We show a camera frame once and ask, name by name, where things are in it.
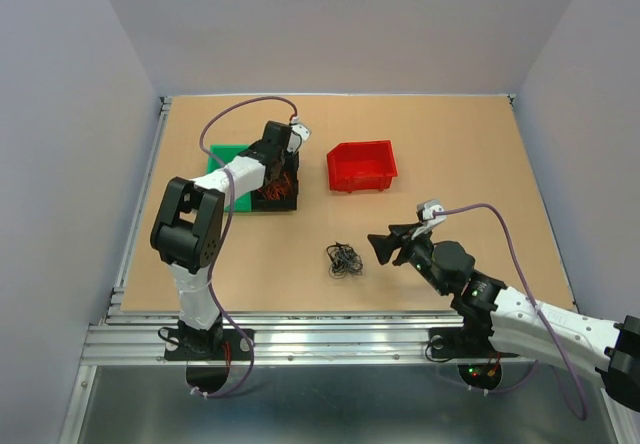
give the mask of wooden board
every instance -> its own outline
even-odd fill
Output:
[[[198,137],[208,120],[240,96],[178,97],[158,151],[122,308],[175,311],[171,274],[149,245],[169,179],[206,172]],[[298,210],[236,214],[214,271],[221,302],[232,311],[398,311],[449,309],[414,269],[380,266],[368,233],[415,221],[415,206],[440,198],[445,208],[476,202],[504,215],[536,296],[572,306],[529,161],[506,97],[293,96],[313,130],[300,155]],[[286,104],[263,102],[223,118],[209,144],[248,144],[267,120],[287,122]],[[328,188],[326,154],[344,141],[390,139],[399,176],[389,190],[353,194]],[[498,221],[486,210],[451,216],[435,240],[456,240],[477,268],[521,289]],[[364,274],[331,279],[325,248],[350,243]]]

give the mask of red bin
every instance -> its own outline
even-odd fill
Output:
[[[342,142],[327,154],[327,165],[332,191],[382,191],[398,175],[391,141]]]

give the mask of wall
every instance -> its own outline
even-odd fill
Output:
[[[640,315],[640,0],[572,0],[516,113],[583,312]]]
[[[515,91],[570,0],[111,0],[163,95]]]
[[[0,440],[57,442],[157,98],[108,0],[0,0]]]

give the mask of black cable bundle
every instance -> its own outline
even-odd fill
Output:
[[[364,265],[362,258],[349,244],[335,244],[327,247],[327,254],[331,259],[329,275],[334,279],[344,279],[347,275],[359,276]]]

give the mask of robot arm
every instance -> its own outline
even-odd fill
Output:
[[[220,251],[224,208],[230,203],[227,172],[236,199],[260,189],[281,177],[285,159],[293,158],[310,135],[301,123],[269,121],[262,138],[223,169],[169,181],[151,232],[151,247],[169,266],[180,295],[178,329],[163,336],[170,338],[168,360],[208,359],[219,348],[222,319],[209,296],[208,269]],[[184,217],[191,213],[193,221]]]
[[[399,249],[393,265],[409,263],[440,295],[453,295],[451,307],[463,327],[440,343],[452,357],[488,351],[518,354],[553,366],[563,360],[528,297],[475,269],[475,259],[457,242],[431,241],[444,221],[437,200],[418,206],[416,224],[389,226],[387,236],[368,236],[380,264]],[[611,398],[640,411],[640,319],[605,321],[538,302],[578,375],[604,387]]]

